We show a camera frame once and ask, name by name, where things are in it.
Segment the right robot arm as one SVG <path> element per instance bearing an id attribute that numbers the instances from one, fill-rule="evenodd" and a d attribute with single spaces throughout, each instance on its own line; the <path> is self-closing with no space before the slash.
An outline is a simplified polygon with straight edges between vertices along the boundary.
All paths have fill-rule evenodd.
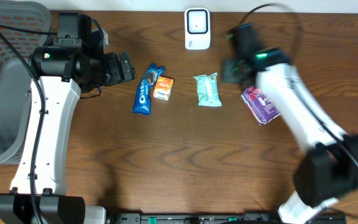
<path id="1" fill-rule="evenodd" d="M 264 94 L 305 155 L 293 176 L 295 191 L 278 215 L 284 223 L 306 223 L 358 189 L 358 134 L 347 134 L 328 116 L 280 49 L 252 45 L 234 53 L 224 76 Z"/>

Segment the blue Oreo cookie pack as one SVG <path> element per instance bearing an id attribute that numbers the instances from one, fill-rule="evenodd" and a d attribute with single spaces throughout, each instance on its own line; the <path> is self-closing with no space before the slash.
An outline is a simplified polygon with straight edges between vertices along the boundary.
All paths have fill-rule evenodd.
<path id="1" fill-rule="evenodd" d="M 151 99 L 149 91 L 155 86 L 159 76 L 165 72 L 165 67 L 158 67 L 151 63 L 145 71 L 135 94 L 132 112 L 135 114 L 149 115 L 151 113 Z"/>

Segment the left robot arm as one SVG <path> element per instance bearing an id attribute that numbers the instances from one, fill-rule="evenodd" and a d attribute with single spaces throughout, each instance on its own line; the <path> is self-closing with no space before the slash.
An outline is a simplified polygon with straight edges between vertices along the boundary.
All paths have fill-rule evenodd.
<path id="1" fill-rule="evenodd" d="M 37 47 L 30 58 L 35 80 L 24 150 L 10 191 L 0 194 L 4 223 L 115 223 L 105 207 L 67 196 L 70 126 L 82 93 L 134 79 L 127 52 L 82 47 Z"/>

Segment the red purple pad pack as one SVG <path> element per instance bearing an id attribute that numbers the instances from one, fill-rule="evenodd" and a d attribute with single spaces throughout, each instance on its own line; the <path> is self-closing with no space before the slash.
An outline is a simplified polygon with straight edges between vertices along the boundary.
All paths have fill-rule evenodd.
<path id="1" fill-rule="evenodd" d="M 248 87 L 241 95 L 259 125 L 265 125 L 280 116 L 280 112 L 263 92 L 254 87 Z"/>

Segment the mint green wipes pack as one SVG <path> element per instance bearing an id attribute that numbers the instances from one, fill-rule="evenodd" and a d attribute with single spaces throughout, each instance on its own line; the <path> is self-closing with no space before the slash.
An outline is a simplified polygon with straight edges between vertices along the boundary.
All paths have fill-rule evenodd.
<path id="1" fill-rule="evenodd" d="M 194 76 L 199 106 L 220 107 L 223 105 L 219 99 L 217 76 L 217 73 Z"/>

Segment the orange tissue packet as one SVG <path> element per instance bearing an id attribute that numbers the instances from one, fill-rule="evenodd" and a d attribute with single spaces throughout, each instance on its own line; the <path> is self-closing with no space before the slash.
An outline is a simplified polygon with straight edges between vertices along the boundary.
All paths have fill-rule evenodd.
<path id="1" fill-rule="evenodd" d="M 153 97 L 168 101 L 170 99 L 174 79 L 167 77 L 159 77 L 153 92 Z"/>

